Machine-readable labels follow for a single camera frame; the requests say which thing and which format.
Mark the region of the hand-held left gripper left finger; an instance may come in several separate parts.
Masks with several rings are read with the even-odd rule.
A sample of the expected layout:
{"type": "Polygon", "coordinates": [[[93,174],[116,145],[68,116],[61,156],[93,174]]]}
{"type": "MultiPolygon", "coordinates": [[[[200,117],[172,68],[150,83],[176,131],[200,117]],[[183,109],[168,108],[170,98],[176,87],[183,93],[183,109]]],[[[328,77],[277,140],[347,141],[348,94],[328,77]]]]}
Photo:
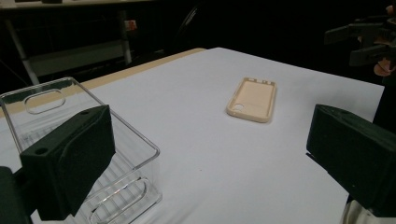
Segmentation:
{"type": "Polygon", "coordinates": [[[35,183],[41,219],[74,216],[114,154],[108,105],[77,113],[26,148],[21,164],[35,183]]]}

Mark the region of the desk with white legs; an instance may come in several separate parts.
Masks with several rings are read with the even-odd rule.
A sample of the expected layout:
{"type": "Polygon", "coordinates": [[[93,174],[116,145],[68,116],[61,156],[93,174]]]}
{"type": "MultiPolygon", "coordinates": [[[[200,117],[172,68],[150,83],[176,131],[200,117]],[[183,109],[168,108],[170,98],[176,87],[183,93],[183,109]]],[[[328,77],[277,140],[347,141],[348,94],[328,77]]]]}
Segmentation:
{"type": "Polygon", "coordinates": [[[38,56],[28,56],[22,46],[20,38],[11,22],[11,16],[18,13],[37,13],[39,10],[88,10],[88,9],[110,9],[124,15],[126,8],[132,4],[150,3],[155,0],[62,0],[61,3],[16,3],[15,0],[0,0],[0,15],[8,16],[5,24],[11,35],[12,41],[20,56],[21,62],[34,85],[39,84],[38,78],[50,74],[75,69],[84,65],[99,63],[116,57],[123,56],[124,61],[130,63],[132,60],[130,47],[125,37],[117,41],[101,44],[56,51],[38,56]]]}

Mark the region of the white table sheet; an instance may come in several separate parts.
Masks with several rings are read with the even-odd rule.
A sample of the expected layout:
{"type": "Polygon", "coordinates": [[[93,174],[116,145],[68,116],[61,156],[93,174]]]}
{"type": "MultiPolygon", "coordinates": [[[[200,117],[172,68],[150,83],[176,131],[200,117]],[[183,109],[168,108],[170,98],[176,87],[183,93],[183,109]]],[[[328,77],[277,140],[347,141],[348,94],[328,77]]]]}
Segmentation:
{"type": "MultiPolygon", "coordinates": [[[[382,88],[229,49],[182,60],[205,95],[194,113],[129,121],[87,89],[160,150],[162,199],[131,224],[339,224],[347,192],[305,153],[314,108],[372,119],[382,88]],[[227,114],[244,77],[275,82],[268,122],[227,114]]],[[[0,165],[19,168],[19,154],[1,106],[0,165]]]]}

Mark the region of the beige phone case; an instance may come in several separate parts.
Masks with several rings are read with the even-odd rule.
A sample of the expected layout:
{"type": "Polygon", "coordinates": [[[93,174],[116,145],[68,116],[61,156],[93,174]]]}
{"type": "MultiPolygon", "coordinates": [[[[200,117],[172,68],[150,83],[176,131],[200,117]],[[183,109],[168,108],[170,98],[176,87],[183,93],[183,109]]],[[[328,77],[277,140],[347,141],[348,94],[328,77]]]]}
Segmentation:
{"type": "Polygon", "coordinates": [[[239,119],[266,123],[272,117],[275,97],[275,82],[244,77],[227,104],[226,112],[239,119]]]}

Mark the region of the clear plastic storage box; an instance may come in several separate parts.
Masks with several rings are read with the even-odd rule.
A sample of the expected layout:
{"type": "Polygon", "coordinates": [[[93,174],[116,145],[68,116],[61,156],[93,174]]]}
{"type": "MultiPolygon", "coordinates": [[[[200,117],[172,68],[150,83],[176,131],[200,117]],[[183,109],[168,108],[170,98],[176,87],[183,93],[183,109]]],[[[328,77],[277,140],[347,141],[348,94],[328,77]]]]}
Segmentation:
{"type": "MultiPolygon", "coordinates": [[[[103,102],[71,77],[0,95],[18,151],[85,109],[103,102]]],[[[111,114],[116,154],[75,216],[46,224],[131,224],[162,199],[160,150],[116,113],[111,114]]]]}

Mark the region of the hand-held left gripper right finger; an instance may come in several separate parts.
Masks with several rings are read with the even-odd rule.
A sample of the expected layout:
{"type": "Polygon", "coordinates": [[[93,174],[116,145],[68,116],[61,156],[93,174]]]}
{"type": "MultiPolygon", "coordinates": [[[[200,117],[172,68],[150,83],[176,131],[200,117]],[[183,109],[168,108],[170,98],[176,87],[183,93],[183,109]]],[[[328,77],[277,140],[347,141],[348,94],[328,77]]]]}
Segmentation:
{"type": "Polygon", "coordinates": [[[344,109],[316,105],[307,156],[376,217],[396,217],[396,134],[344,109]]]}

